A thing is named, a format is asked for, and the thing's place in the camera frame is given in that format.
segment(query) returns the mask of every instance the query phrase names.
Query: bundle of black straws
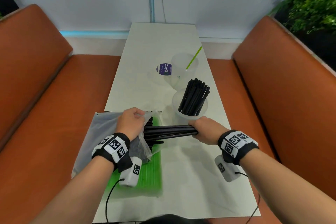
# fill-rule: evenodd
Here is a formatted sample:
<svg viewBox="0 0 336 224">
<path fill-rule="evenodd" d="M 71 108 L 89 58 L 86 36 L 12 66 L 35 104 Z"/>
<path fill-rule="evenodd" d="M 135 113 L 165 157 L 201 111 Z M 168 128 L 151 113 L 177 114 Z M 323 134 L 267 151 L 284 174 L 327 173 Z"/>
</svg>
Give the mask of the bundle of black straws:
<svg viewBox="0 0 336 224">
<path fill-rule="evenodd" d="M 210 93 L 210 87 L 205 82 L 195 78 L 188 82 L 178 111 L 188 116 L 197 116 L 203 107 L 204 101 Z"/>
<path fill-rule="evenodd" d="M 150 150 L 155 144 L 163 144 L 162 139 L 192 136 L 198 134 L 197 130 L 190 125 L 183 126 L 153 126 L 153 117 L 145 125 L 143 137 Z"/>
</svg>

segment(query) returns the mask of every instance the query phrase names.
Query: green plant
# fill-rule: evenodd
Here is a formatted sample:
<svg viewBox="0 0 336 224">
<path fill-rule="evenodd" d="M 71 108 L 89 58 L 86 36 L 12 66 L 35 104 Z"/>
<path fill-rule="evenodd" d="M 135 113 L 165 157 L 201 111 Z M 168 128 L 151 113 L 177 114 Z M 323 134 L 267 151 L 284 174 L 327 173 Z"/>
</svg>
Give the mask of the green plant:
<svg viewBox="0 0 336 224">
<path fill-rule="evenodd" d="M 336 34 L 336 0 L 283 0 L 271 13 L 286 9 L 289 14 L 284 26 L 291 32 L 325 30 Z"/>
</svg>

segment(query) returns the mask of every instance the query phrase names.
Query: hand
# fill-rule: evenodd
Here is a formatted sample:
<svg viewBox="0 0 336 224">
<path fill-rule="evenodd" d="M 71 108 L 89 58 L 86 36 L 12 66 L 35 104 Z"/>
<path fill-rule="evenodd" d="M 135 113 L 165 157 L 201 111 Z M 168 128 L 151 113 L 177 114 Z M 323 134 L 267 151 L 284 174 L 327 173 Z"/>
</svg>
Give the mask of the hand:
<svg viewBox="0 0 336 224">
<path fill-rule="evenodd" d="M 198 134 L 194 137 L 208 145 L 216 145 L 222 134 L 229 131 L 226 127 L 207 117 L 189 121 L 189 125 L 196 128 Z"/>
<path fill-rule="evenodd" d="M 123 114 L 118 117 L 115 132 L 125 134 L 129 140 L 132 141 L 144 127 L 145 118 L 141 116 L 144 114 L 144 111 L 136 107 L 125 110 Z"/>
</svg>

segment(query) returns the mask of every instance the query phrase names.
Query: green straw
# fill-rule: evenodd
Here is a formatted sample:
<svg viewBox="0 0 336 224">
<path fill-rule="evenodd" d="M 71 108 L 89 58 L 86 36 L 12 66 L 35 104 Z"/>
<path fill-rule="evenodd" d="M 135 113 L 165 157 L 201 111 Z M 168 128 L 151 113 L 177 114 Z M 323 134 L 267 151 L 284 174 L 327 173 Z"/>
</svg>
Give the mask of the green straw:
<svg viewBox="0 0 336 224">
<path fill-rule="evenodd" d="M 198 51 L 196 52 L 195 56 L 192 58 L 192 60 L 190 61 L 189 65 L 187 66 L 186 70 L 190 67 L 191 63 L 194 61 L 194 59 L 196 58 L 197 54 L 199 53 L 199 51 L 202 49 L 202 46 L 198 49 Z"/>
</svg>

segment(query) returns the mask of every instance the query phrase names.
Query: wrist band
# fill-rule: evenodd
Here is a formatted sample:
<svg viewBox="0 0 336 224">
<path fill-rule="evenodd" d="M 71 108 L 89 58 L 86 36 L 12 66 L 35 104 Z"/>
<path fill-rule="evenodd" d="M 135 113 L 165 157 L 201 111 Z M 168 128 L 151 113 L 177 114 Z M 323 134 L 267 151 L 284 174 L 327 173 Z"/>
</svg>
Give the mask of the wrist band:
<svg viewBox="0 0 336 224">
<path fill-rule="evenodd" d="M 102 156 L 114 164 L 114 170 L 118 168 L 122 172 L 130 167 L 133 163 L 128 154 L 130 140 L 123 133 L 114 133 L 101 141 L 92 152 L 92 158 Z"/>
<path fill-rule="evenodd" d="M 221 135 L 218 140 L 223 158 L 228 163 L 239 165 L 239 161 L 252 149 L 258 147 L 258 143 L 241 131 L 229 130 Z"/>
</svg>

